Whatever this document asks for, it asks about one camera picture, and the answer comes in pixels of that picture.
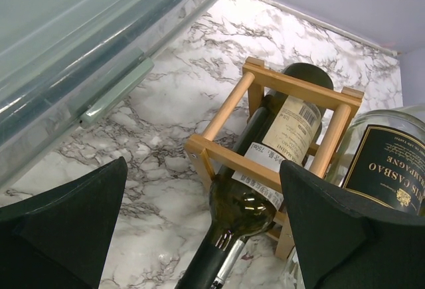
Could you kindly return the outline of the green wine bottle brown label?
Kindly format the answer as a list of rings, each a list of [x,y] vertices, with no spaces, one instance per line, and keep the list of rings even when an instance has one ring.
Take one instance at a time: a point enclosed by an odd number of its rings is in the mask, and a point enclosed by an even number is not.
[[[215,280],[213,281],[210,289],[220,289],[224,286],[226,279],[228,278],[233,266],[235,265],[240,253],[245,247],[248,241],[248,237],[240,237],[235,243],[232,249],[230,250],[226,260],[221,266]]]

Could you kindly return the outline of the clear square liquor bottle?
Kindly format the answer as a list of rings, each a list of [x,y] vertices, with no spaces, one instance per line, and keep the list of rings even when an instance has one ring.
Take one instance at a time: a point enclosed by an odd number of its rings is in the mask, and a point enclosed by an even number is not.
[[[284,288],[303,288],[302,275],[300,274],[300,265],[296,248],[293,248],[283,272]]]

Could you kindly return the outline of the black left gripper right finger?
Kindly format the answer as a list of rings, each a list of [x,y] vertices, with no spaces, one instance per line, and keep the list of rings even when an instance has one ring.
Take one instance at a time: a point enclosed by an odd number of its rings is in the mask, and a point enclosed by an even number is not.
[[[424,217],[379,205],[292,161],[280,181],[306,288],[423,288]]]

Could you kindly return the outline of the tall clear glass bottle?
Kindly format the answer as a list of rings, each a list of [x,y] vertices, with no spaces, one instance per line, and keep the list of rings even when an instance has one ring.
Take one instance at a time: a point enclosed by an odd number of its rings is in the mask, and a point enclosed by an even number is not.
[[[356,116],[325,180],[385,207],[419,215],[424,199],[424,105]]]

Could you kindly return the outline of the dark green wine bottle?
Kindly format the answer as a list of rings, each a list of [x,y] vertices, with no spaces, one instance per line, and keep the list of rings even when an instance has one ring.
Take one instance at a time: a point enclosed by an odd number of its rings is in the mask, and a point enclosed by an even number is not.
[[[269,90],[233,150],[277,172],[284,160],[301,164],[321,130],[325,108]],[[178,288],[210,288],[234,243],[267,231],[284,197],[259,180],[223,165],[212,181],[212,222],[178,281]]]

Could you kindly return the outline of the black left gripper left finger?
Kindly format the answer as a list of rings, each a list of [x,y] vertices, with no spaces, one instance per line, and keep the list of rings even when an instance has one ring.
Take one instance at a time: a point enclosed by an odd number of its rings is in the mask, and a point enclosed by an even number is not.
[[[128,176],[115,159],[1,208],[2,288],[98,288]]]

